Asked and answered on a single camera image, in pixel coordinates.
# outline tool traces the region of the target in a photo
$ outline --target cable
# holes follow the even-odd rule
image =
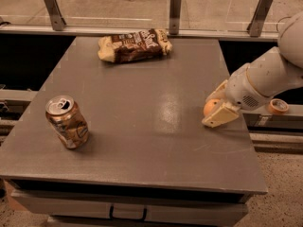
[[[281,18],[281,19],[279,19],[279,21],[277,21],[277,23],[276,23],[276,32],[278,32],[278,28],[277,28],[277,26],[278,26],[278,23],[280,23],[283,19],[289,19],[289,18],[291,18],[291,17],[283,17],[283,18]]]

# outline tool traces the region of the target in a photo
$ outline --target black panel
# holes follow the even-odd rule
[[[277,43],[265,42],[230,42],[219,41],[228,72],[232,74],[238,68],[264,54]]]
[[[38,91],[74,36],[0,34],[0,84]]]
[[[174,190],[150,187],[130,187],[116,185],[94,185],[83,183],[54,183],[43,181],[12,180],[21,189],[39,191],[57,191],[88,194],[104,194],[109,196],[126,196],[138,198],[152,198],[183,201],[212,201],[238,203],[243,197],[236,193],[201,192],[188,190]]]

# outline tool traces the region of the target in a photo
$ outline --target drawer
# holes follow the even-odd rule
[[[131,222],[96,218],[49,217],[47,227],[193,227],[193,225],[176,225],[175,223]]]
[[[247,214],[245,204],[123,198],[97,194],[14,190],[30,212],[51,216],[232,226]]]

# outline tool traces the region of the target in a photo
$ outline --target orange object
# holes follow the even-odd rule
[[[203,114],[204,116],[208,115],[210,111],[216,106],[216,104],[219,102],[219,99],[210,99],[203,108]]]
[[[272,114],[284,114],[289,108],[287,102],[277,98],[272,99],[268,105],[268,110]]]

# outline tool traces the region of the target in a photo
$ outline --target drawer handle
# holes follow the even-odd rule
[[[110,209],[110,219],[111,219],[111,220],[144,221],[145,218],[146,218],[147,213],[148,213],[148,210],[147,210],[146,208],[144,208],[144,209],[143,209],[142,218],[117,218],[117,217],[114,217],[114,206],[112,205],[112,206],[111,206],[111,209]]]

